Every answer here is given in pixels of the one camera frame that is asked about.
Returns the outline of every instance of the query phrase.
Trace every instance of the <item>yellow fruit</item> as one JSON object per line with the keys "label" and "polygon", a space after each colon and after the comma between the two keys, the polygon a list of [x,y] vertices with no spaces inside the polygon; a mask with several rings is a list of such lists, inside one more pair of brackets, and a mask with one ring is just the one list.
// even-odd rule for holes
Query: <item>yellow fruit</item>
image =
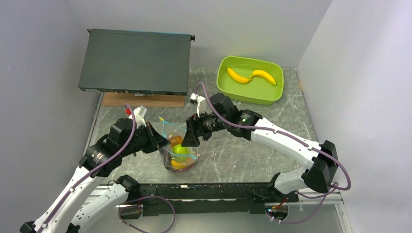
{"label": "yellow fruit", "polygon": [[175,160],[173,160],[173,159],[172,159],[172,161],[170,162],[170,165],[173,167],[173,169],[176,169],[176,170],[178,170],[178,169],[183,169],[183,168],[186,167],[186,163],[180,163],[180,162],[177,162],[177,161],[175,161]]}
{"label": "yellow fruit", "polygon": [[259,76],[259,77],[262,77],[262,78],[266,79],[268,82],[270,82],[274,86],[277,85],[275,78],[272,75],[270,75],[268,72],[264,71],[264,70],[257,69],[255,71],[253,71],[252,74],[249,76],[249,78],[253,78],[253,77],[256,77],[256,76]]}
{"label": "yellow fruit", "polygon": [[230,68],[230,67],[228,67],[227,68],[227,73],[229,73],[229,76],[233,79],[233,80],[235,80],[235,81],[237,81],[238,83],[241,83],[241,84],[246,84],[246,83],[248,83],[248,82],[250,82],[252,79],[248,79],[248,78],[245,78],[245,77],[243,77],[243,76],[240,76],[239,74],[237,74],[232,68]]}

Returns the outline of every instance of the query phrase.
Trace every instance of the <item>purple tube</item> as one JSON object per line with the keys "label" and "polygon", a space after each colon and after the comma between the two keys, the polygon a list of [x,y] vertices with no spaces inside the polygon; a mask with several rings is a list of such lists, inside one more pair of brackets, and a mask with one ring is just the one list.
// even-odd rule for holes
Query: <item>purple tube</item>
{"label": "purple tube", "polygon": [[[166,198],[161,197],[161,196],[147,196],[147,197],[142,197],[142,198],[138,198],[138,199],[135,199],[135,200],[130,200],[130,201],[127,201],[126,203],[131,203],[131,202],[135,202],[135,201],[139,201],[139,200],[144,200],[144,199],[149,199],[149,198],[162,199],[162,200],[164,200],[164,201],[171,207],[172,212],[173,212],[173,220],[172,220],[172,223],[171,223],[171,225],[170,225],[166,230],[162,231],[161,233],[166,233],[166,232],[170,231],[170,229],[171,229],[171,228],[173,227],[173,225],[174,225],[174,222],[176,221],[176,211],[175,211],[173,205],[170,203],[170,201],[168,201]],[[126,224],[126,225],[128,225],[128,226],[130,226],[130,227],[132,227],[133,229],[135,229],[135,230],[137,230],[137,231],[142,232],[142,233],[149,233],[149,232],[146,232],[146,231],[144,231],[144,230],[136,227],[136,226],[133,225],[133,224],[130,224],[130,223],[126,222],[125,220],[123,220],[123,219],[121,218],[121,213],[122,213],[122,211],[125,210],[125,209],[131,209],[131,208],[135,209],[136,207],[134,207],[134,206],[126,206],[126,207],[123,207],[123,208],[119,209],[119,219],[121,220],[121,222],[124,223],[124,224]]]}

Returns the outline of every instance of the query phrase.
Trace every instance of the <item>marble table surface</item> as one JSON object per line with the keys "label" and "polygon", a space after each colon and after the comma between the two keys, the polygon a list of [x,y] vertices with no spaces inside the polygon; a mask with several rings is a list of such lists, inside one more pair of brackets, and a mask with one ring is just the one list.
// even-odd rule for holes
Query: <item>marble table surface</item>
{"label": "marble table surface", "polygon": [[[210,95],[218,93],[216,67],[191,67],[189,69],[188,93],[192,93],[197,83],[203,81]],[[279,127],[300,137],[316,140],[306,109],[300,85],[293,68],[283,68],[284,91],[282,97],[271,105],[259,105],[234,100],[239,109],[250,109],[262,114]],[[161,133],[159,117],[177,126],[186,127],[185,120],[196,112],[196,107],[186,97],[182,108],[148,107],[145,116],[153,127]],[[104,107],[99,111],[101,118],[97,138],[109,132],[110,126],[121,117],[127,117],[123,107]],[[213,133],[198,148],[198,163],[189,171],[173,173],[163,166],[158,151],[137,157],[123,158],[122,165],[106,179],[117,179],[128,174],[140,183],[223,183],[223,182],[268,182],[277,172],[288,172],[299,167],[298,163],[269,146],[236,138],[227,131]]]}

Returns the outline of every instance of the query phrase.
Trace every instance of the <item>cable connector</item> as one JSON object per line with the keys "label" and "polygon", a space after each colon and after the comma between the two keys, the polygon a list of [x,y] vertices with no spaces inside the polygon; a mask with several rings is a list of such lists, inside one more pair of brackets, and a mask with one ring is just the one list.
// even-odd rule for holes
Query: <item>cable connector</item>
{"label": "cable connector", "polygon": [[199,95],[196,95],[196,94],[192,93],[192,95],[190,96],[190,99],[189,99],[189,103],[191,103],[193,105],[196,105],[198,97],[199,97]]}

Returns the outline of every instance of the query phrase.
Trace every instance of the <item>green plastic tray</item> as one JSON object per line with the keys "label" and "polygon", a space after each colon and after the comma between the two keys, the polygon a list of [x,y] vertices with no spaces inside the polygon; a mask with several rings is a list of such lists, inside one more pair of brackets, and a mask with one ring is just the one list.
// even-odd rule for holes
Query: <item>green plastic tray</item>
{"label": "green plastic tray", "polygon": [[[227,68],[232,68],[236,73],[244,77],[256,69],[270,73],[276,80],[273,86],[262,77],[254,77],[247,84],[240,84],[233,80],[227,73]],[[283,93],[283,70],[280,66],[246,57],[225,57],[219,66],[216,84],[223,94],[231,99],[258,104],[272,104],[280,99]]]}

